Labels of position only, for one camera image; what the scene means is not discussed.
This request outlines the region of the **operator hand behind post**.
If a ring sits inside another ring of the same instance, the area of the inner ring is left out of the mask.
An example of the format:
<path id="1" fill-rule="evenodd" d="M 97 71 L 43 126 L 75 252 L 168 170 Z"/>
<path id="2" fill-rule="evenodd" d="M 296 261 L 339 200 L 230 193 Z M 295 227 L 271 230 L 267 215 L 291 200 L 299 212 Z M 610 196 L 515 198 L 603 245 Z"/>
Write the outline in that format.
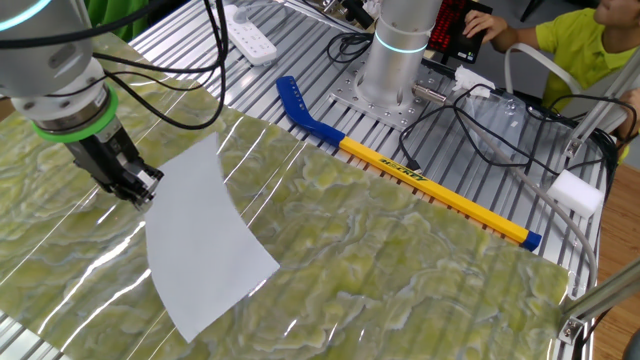
<path id="1" fill-rule="evenodd" d="M 627 139 L 638 134 L 639 131 L 639 101 L 640 89 L 626 91 L 620 101 L 625 103 L 624 110 L 627 113 L 625 121 L 619 126 L 618 133 L 622 139 Z"/>

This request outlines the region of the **operator hand on keypad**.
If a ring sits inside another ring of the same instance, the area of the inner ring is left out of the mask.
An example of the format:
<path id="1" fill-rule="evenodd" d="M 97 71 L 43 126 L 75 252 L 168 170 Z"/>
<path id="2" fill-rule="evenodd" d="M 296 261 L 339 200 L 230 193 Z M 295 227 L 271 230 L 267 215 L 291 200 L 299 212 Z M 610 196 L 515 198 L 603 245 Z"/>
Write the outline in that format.
<path id="1" fill-rule="evenodd" d="M 508 46 L 504 34 L 507 29 L 508 24 L 503 18 L 473 10 L 465 16 L 463 35 L 472 38 L 485 32 L 482 43 L 491 43 L 495 50 L 504 51 Z"/>

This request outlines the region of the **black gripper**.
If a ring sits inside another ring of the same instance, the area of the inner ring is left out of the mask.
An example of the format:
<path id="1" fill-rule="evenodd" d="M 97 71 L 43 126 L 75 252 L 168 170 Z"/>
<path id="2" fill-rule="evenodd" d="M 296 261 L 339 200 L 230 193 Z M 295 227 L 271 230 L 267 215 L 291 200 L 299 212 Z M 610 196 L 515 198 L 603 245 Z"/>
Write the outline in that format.
<path id="1" fill-rule="evenodd" d="M 164 176 L 159 169 L 136 161 L 138 153 L 118 119 L 94 135 L 73 143 L 75 164 L 86 170 L 105 192 L 144 209 Z"/>

